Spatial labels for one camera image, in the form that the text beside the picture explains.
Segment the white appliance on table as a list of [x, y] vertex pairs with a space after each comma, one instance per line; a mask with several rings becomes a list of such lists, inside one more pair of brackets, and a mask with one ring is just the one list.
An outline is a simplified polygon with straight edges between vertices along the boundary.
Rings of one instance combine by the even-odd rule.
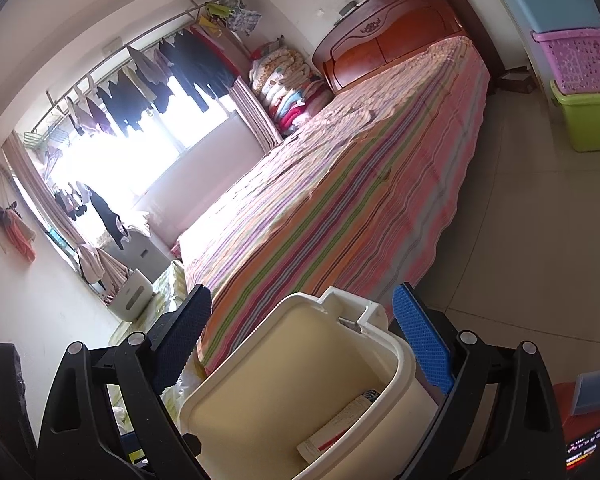
[[109, 303], [109, 310], [120, 320], [134, 322], [155, 296], [151, 282], [139, 271], [132, 270], [127, 281]]

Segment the cream plastic trash bin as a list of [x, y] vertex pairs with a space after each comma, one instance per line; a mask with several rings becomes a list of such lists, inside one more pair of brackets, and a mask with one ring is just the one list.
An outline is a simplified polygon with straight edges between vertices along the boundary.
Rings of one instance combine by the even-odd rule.
[[[385, 308], [334, 287], [275, 307], [179, 411], [212, 479], [394, 479], [437, 403]], [[379, 398], [314, 463], [297, 445], [369, 389]]]

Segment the stack of folded quilts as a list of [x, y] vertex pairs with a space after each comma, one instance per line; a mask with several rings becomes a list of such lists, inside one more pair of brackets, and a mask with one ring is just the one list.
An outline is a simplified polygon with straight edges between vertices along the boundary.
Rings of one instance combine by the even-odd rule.
[[315, 117], [335, 96], [324, 78], [283, 36], [252, 53], [249, 84], [283, 138]]

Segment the green plastic storage box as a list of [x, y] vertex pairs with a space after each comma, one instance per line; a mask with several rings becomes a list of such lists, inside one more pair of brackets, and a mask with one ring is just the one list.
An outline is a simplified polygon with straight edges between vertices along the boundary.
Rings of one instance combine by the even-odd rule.
[[571, 147], [579, 153], [600, 152], [600, 93], [563, 94], [554, 80], [550, 90], [564, 115]]

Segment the pink plastic basket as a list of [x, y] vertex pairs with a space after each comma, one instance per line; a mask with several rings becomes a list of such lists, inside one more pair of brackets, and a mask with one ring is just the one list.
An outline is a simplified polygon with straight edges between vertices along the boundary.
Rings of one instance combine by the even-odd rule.
[[600, 93], [600, 28], [531, 32], [562, 94]]

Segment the striped colourful bed sheet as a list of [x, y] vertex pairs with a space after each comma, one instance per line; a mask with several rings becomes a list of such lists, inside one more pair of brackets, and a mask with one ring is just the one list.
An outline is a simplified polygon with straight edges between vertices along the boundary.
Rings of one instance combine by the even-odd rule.
[[210, 289], [197, 357], [212, 373], [294, 292], [336, 287], [388, 304], [417, 284], [452, 223], [490, 76], [464, 36], [338, 94], [179, 237]]

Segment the pink curtain left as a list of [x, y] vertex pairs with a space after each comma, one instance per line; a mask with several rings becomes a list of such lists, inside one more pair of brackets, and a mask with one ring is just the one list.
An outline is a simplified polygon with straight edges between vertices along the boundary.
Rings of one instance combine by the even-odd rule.
[[20, 137], [15, 132], [12, 132], [4, 141], [2, 151], [37, 210], [50, 226], [64, 238], [68, 246], [77, 252], [79, 269], [85, 281], [89, 285], [99, 284], [102, 288], [106, 288], [106, 283], [103, 281], [104, 269], [97, 252], [86, 243], [86, 240], [75, 229], [66, 213], [54, 200], [50, 189], [42, 180], [42, 176], [35, 168]]

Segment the white red cardboard box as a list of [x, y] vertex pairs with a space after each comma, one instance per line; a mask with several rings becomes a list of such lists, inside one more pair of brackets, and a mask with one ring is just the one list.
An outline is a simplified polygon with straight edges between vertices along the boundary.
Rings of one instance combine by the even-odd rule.
[[339, 413], [297, 445], [303, 460], [314, 463], [332, 447], [360, 419], [380, 396], [380, 392], [369, 389], [347, 404]]

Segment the red plastic stool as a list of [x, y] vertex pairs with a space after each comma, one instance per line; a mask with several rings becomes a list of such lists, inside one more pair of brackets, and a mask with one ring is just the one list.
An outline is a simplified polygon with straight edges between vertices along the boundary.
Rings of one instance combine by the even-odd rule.
[[566, 441], [567, 478], [575, 479], [600, 448], [600, 370], [553, 389]]

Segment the black garment hanging low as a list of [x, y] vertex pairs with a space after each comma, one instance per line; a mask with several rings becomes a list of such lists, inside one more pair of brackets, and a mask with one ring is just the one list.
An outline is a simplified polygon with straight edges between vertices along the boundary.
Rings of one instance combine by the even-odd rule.
[[109, 233], [112, 240], [118, 249], [123, 250], [123, 240], [128, 239], [128, 231], [126, 230], [121, 217], [111, 210], [108, 203], [90, 186], [86, 186], [86, 190], [90, 195], [90, 202], [102, 220], [106, 232]]

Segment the hanging dark clothes row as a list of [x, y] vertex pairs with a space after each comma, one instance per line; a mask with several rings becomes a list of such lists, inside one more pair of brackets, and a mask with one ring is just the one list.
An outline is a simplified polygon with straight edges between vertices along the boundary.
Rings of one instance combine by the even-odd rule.
[[139, 131], [144, 114], [167, 112], [174, 96], [172, 80], [205, 113], [212, 101], [228, 96], [239, 75], [221, 50], [191, 27], [160, 40], [147, 53], [135, 49], [128, 53], [130, 63], [117, 71], [114, 80], [65, 99], [68, 119], [78, 133]]

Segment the pink curtain right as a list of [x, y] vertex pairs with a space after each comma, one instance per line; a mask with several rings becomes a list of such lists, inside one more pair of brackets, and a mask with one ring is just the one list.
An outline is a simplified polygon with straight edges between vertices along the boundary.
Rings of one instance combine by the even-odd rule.
[[268, 154], [283, 143], [283, 137], [276, 129], [272, 119], [241, 76], [236, 78], [233, 86], [229, 89], [229, 95], [264, 154]]

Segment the red wooden headboard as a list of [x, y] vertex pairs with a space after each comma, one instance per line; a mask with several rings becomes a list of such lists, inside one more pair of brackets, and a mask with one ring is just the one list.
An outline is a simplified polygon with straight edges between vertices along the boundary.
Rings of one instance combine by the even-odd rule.
[[321, 40], [312, 62], [338, 94], [453, 37], [471, 40], [492, 80], [505, 74], [469, 0], [366, 0]]

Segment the pink curtain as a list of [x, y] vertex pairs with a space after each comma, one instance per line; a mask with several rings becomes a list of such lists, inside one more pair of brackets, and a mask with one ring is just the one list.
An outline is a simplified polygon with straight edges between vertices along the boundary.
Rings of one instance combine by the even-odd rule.
[[236, 78], [233, 86], [229, 89], [229, 95], [264, 154], [268, 154], [283, 143], [283, 137], [276, 129], [272, 119], [241, 76]]
[[106, 288], [106, 283], [103, 281], [104, 269], [97, 252], [86, 243], [86, 240], [75, 229], [66, 213], [54, 200], [50, 189], [42, 180], [42, 176], [35, 168], [20, 137], [15, 132], [12, 132], [4, 141], [2, 151], [37, 210], [50, 226], [64, 238], [68, 246], [77, 252], [79, 269], [85, 281], [89, 285], [99, 284], [102, 288]]

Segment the white grey air purifier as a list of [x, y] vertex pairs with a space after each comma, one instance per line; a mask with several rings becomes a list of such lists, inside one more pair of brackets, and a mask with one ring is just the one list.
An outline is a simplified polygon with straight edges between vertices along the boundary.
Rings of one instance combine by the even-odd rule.
[[133, 228], [128, 228], [127, 231], [129, 237], [121, 240], [122, 246], [118, 246], [106, 234], [101, 248], [130, 270], [138, 270], [150, 282], [155, 282], [174, 260], [170, 249], [152, 232], [146, 235]]

